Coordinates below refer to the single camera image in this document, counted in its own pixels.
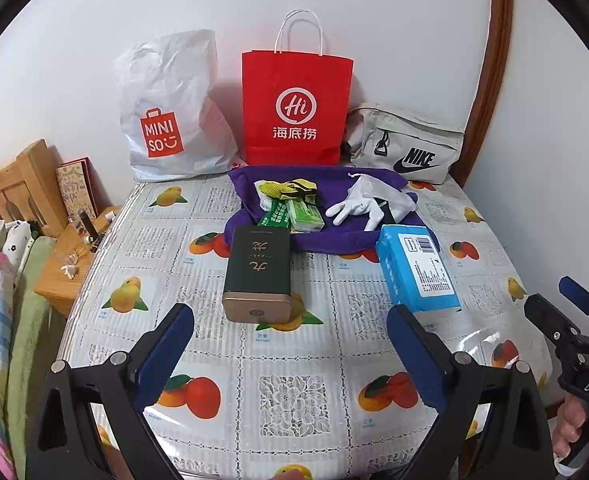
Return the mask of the person's right hand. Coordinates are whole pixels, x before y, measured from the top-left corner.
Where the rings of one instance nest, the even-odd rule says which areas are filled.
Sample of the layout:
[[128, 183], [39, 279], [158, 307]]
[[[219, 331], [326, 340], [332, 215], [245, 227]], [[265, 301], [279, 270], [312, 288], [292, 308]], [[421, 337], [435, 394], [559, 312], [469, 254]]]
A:
[[552, 449], [556, 456], [566, 458], [570, 454], [571, 444], [579, 440], [587, 417], [582, 401], [568, 393], [557, 411], [557, 426], [552, 431]]

